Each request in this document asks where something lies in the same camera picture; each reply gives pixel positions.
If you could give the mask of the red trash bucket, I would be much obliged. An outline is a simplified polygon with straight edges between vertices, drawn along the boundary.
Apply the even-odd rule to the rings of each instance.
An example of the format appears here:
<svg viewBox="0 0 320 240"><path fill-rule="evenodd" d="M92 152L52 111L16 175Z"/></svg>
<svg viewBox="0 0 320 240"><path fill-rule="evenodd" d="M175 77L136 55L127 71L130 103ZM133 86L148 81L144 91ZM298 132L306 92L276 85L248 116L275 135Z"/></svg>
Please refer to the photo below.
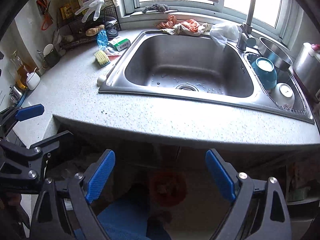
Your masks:
<svg viewBox="0 0 320 240"><path fill-rule="evenodd" d="M153 204L173 207L183 202L188 194L183 172L156 170L149 176L149 194Z"/></svg>

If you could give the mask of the blue foil snack wrapper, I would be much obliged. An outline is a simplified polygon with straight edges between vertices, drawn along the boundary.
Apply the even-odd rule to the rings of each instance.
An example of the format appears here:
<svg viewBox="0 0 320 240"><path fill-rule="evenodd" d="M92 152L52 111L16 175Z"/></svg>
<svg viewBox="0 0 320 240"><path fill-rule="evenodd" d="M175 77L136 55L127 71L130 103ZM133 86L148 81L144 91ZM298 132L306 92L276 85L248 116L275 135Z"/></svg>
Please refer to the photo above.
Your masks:
<svg viewBox="0 0 320 240"><path fill-rule="evenodd" d="M107 56L120 56L120 53L109 46L106 30L101 30L97 34L97 44Z"/></svg>

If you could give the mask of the steel wool scrubber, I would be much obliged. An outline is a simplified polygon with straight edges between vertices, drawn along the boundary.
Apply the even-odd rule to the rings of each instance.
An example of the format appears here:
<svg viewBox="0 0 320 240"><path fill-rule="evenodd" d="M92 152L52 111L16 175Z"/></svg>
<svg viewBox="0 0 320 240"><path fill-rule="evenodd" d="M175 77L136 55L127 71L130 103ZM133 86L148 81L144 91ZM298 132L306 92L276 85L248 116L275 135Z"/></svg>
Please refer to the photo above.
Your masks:
<svg viewBox="0 0 320 240"><path fill-rule="evenodd" d="M158 4L158 3L154 3L152 5L148 5L146 6L143 10L142 13L146 14L149 11L156 11L156 12L166 12L170 10L170 7L166 4Z"/></svg>

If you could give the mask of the silver rice cooker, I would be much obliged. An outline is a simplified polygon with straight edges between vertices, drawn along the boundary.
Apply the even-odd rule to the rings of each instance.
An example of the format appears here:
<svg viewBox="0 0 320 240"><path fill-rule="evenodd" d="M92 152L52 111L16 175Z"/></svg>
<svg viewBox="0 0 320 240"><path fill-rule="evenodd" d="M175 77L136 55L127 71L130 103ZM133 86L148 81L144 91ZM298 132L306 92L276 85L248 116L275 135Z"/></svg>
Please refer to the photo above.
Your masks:
<svg viewBox="0 0 320 240"><path fill-rule="evenodd" d="M303 43L293 71L309 96L319 102L319 44Z"/></svg>

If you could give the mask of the ginger root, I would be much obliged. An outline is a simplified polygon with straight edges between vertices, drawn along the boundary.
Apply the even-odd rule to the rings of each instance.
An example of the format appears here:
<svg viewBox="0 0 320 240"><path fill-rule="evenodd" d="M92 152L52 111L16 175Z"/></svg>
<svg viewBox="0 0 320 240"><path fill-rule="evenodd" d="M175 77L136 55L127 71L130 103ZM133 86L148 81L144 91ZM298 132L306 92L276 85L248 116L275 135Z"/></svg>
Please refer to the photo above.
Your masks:
<svg viewBox="0 0 320 240"><path fill-rule="evenodd" d="M105 29L105 25L104 24L101 24L97 27L93 27L93 28L89 28L86 30L85 34L86 36L88 37L92 37L92 36L95 36L97 35L100 31L104 30Z"/></svg>

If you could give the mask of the white bowl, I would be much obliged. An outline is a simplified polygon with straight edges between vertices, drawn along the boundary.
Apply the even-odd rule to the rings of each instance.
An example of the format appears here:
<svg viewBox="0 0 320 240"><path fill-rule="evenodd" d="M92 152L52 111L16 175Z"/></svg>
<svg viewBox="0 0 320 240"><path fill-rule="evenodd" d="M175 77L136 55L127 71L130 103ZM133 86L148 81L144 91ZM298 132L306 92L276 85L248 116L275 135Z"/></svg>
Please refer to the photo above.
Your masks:
<svg viewBox="0 0 320 240"><path fill-rule="evenodd" d="M272 89L270 96L278 106L284 108L292 109L295 103L294 92L286 83L276 84L274 89Z"/></svg>

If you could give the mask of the stainless steel sink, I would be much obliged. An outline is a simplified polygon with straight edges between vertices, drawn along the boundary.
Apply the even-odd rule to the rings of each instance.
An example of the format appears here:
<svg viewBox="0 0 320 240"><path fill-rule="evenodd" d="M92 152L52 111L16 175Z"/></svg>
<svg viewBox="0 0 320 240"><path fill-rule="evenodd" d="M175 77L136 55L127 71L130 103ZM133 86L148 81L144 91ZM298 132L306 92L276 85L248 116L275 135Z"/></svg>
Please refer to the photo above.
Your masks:
<svg viewBox="0 0 320 240"><path fill-rule="evenodd" d="M312 111L291 73L281 74L279 81L292 88L294 105L278 105L269 96L251 67L257 56L256 50L242 52L232 42L219 48L208 36L143 31L120 57L99 92L203 101L313 123Z"/></svg>

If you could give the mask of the small steel teapot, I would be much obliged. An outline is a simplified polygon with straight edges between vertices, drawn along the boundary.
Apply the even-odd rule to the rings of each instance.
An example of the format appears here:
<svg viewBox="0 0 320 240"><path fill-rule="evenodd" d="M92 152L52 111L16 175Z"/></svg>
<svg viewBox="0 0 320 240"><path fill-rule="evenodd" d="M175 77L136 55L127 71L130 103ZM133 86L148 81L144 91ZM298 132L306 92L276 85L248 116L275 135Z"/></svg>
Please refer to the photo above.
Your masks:
<svg viewBox="0 0 320 240"><path fill-rule="evenodd" d="M12 103L19 103L22 96L24 95L24 90L21 90L19 87L16 87L15 85L10 86L9 95Z"/></svg>

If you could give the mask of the white plastic bag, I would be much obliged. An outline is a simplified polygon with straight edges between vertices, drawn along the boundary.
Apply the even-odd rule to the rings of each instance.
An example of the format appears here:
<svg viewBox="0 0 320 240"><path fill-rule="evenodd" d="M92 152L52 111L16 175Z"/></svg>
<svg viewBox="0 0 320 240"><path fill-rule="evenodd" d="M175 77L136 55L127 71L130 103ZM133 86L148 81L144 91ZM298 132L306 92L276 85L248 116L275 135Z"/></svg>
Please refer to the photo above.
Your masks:
<svg viewBox="0 0 320 240"><path fill-rule="evenodd" d="M209 34L218 51L223 51L228 41L235 43L238 41L239 29L234 23L217 23L211 27Z"/></svg>

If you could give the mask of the black round lid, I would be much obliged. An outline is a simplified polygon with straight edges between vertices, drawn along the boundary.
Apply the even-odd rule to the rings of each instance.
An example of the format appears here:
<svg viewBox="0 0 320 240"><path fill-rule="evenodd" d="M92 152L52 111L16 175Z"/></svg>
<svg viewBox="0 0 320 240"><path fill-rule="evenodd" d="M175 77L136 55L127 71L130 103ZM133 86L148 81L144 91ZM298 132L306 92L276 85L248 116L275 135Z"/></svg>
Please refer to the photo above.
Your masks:
<svg viewBox="0 0 320 240"><path fill-rule="evenodd" d="M108 28L108 29L106 29L106 35L107 35L108 39L111 40L111 39L116 38L119 35L119 33L118 33L117 29Z"/></svg>

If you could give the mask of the steel mixing bowl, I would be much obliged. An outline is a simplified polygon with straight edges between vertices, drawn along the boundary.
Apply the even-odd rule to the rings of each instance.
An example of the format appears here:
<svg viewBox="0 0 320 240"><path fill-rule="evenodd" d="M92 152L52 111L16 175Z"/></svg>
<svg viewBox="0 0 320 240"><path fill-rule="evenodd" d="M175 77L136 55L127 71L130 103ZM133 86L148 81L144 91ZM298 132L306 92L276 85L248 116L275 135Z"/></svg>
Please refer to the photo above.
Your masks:
<svg viewBox="0 0 320 240"><path fill-rule="evenodd" d="M267 38L259 38L258 51L261 56L269 59L277 69L283 72L287 72L292 66L289 55Z"/></svg>

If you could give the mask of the glass oil bottle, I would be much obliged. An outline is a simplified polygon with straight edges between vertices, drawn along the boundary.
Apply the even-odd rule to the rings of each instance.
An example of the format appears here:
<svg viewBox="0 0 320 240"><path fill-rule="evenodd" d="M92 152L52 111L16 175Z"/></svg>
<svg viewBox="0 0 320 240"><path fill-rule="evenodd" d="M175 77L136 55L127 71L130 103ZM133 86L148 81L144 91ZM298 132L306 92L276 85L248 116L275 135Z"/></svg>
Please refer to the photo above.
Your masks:
<svg viewBox="0 0 320 240"><path fill-rule="evenodd" d="M26 86L27 83L26 83L26 80L27 80L27 74L28 73L32 73L34 70L37 69L37 67L33 66L33 65L28 65L27 63L25 63L17 50L15 50L11 57L10 57L10 60L12 61L12 63L14 64L15 66L15 69L16 69L16 72L17 74L19 75L20 77L20 81L21 83Z"/></svg>

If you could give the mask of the white sugar jar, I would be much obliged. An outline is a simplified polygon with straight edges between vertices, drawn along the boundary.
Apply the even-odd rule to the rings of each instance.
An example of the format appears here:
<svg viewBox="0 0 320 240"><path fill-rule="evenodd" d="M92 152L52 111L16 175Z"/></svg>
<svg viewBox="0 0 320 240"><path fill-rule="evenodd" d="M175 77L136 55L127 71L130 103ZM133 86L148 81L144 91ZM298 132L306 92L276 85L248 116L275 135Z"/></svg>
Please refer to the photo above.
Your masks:
<svg viewBox="0 0 320 240"><path fill-rule="evenodd" d="M26 78L26 85L29 90L34 90L40 83L40 77L36 73L36 70L34 70L31 73L27 73L27 78Z"/></svg>

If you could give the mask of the orange dish rag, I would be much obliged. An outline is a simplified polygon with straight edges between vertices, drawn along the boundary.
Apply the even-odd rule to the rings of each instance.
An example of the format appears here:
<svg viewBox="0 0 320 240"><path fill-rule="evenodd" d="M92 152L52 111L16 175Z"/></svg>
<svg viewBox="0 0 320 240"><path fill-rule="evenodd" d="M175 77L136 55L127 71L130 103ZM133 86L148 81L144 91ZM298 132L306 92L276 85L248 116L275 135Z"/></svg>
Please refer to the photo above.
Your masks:
<svg viewBox="0 0 320 240"><path fill-rule="evenodd" d="M198 37L209 30L209 25L207 23L200 24L194 19L178 22L175 15L169 14L167 20L157 24L156 28L169 35L189 35Z"/></svg>

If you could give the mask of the black utensil holder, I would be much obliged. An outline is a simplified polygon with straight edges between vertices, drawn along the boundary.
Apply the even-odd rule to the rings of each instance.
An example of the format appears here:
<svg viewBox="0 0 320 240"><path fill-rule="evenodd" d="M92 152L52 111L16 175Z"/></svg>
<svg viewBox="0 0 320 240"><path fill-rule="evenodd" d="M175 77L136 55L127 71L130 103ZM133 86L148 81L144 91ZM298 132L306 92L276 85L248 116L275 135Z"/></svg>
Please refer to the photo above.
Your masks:
<svg viewBox="0 0 320 240"><path fill-rule="evenodd" d="M48 69L54 67L60 61L60 54L56 51L53 44L48 44L43 50L42 68Z"/></svg>

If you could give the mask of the white green medicine box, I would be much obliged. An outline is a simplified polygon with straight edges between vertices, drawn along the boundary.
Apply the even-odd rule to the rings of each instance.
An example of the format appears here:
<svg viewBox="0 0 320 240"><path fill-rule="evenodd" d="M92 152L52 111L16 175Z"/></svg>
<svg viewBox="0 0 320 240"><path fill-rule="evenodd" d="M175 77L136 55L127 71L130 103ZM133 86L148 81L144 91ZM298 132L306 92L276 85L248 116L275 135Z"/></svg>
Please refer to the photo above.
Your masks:
<svg viewBox="0 0 320 240"><path fill-rule="evenodd" d="M131 46L131 42L128 38L117 36L108 42L109 46L116 51L122 51Z"/></svg>

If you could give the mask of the translucent rubber glove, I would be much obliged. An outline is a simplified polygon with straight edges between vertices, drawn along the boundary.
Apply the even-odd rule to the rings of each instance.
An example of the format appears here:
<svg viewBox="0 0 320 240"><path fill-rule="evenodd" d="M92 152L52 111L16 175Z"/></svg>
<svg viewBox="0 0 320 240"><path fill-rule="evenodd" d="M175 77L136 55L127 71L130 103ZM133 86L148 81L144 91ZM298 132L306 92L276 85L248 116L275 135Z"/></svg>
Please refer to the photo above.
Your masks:
<svg viewBox="0 0 320 240"><path fill-rule="evenodd" d="M81 12L87 10L81 22L85 23L91 13L94 13L93 21L96 21L100 17L100 11L104 3L105 3L104 0L88 0L87 2L84 3L84 5L79 10L75 12L75 15L78 15Z"/></svg>

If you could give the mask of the blue trousers leg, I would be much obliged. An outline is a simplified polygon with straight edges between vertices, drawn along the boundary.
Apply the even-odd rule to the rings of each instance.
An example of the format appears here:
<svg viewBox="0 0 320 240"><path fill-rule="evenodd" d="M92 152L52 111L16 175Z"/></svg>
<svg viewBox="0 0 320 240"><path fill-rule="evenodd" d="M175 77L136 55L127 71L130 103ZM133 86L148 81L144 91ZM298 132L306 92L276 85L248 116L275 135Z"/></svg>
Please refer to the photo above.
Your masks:
<svg viewBox="0 0 320 240"><path fill-rule="evenodd" d="M168 212L150 213L128 201L114 202L105 208L97 219L110 239L171 239L165 223L171 220Z"/></svg>

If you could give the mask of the orange scissors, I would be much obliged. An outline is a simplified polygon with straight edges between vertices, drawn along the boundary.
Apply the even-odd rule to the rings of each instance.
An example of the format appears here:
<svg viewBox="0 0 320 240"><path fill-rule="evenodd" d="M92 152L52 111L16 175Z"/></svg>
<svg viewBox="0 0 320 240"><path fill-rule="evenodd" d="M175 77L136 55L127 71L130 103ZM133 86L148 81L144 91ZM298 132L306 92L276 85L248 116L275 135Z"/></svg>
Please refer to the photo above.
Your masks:
<svg viewBox="0 0 320 240"><path fill-rule="evenodd" d="M53 18L49 13L50 1L48 0L37 0L36 1L37 7L40 13L43 16L43 22L41 25L41 30L47 30L53 24Z"/></svg>

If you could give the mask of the teal bowl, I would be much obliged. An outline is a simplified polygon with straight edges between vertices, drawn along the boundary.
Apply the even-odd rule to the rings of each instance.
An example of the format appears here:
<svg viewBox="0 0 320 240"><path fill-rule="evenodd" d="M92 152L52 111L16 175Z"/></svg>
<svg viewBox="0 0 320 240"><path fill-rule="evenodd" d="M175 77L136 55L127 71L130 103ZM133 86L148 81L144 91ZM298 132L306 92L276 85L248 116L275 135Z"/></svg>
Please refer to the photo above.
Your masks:
<svg viewBox="0 0 320 240"><path fill-rule="evenodd" d="M252 67L266 90L271 90L276 86L277 72L269 59L259 57L253 61Z"/></svg>

